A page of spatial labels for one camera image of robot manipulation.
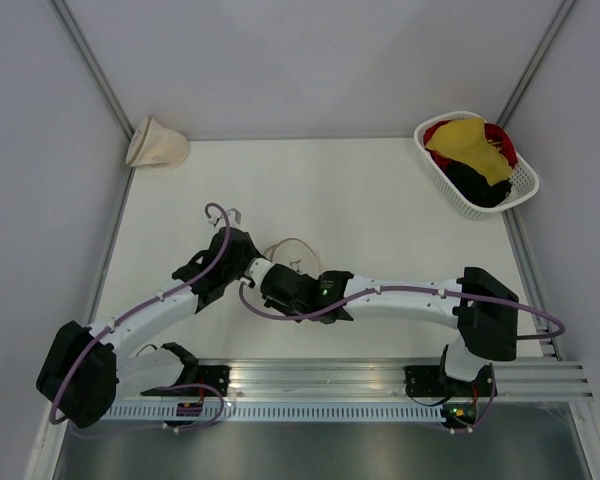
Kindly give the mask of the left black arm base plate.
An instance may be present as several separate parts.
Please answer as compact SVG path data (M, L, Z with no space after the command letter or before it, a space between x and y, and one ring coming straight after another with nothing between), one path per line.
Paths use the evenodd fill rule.
M226 365L198 365L186 366L174 385L178 389L154 388L140 393L146 397L191 397L205 398L213 397L214 394L202 387L190 387L190 384L204 384L216 389L225 396L229 386L230 368Z

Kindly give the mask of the yellow bra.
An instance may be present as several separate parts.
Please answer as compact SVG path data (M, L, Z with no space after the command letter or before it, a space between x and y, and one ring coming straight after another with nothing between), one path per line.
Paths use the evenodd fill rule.
M483 176L489 186L508 180L513 172L496 146L485 136L485 121L481 117L451 120L438 127L425 141L425 147L445 157L470 167Z

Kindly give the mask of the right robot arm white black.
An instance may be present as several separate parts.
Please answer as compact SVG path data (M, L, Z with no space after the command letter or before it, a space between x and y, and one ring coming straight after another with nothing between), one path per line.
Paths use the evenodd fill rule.
M400 319L437 324L458 333L436 371L439 388L458 395L492 362L517 358L519 297L486 270L466 267L442 281L394 282L325 271L313 278L285 265L256 259L248 267L266 318L322 324L358 319Z

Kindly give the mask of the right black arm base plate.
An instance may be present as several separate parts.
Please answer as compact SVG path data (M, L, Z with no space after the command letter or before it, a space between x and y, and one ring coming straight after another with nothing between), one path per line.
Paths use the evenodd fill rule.
M405 393L410 398L469 398L491 395L493 378L484 366L472 381L457 380L447 376L442 368L433 365L411 365L404 368Z

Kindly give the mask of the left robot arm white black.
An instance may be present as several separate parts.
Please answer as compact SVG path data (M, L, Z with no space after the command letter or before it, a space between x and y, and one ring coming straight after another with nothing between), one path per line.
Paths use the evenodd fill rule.
M196 393L199 361L184 347L169 342L147 355L136 352L220 299L259 255L248 233L220 228L208 249L129 313L89 326L75 321L63 325L38 375L37 390L79 428L96 423L124 397Z

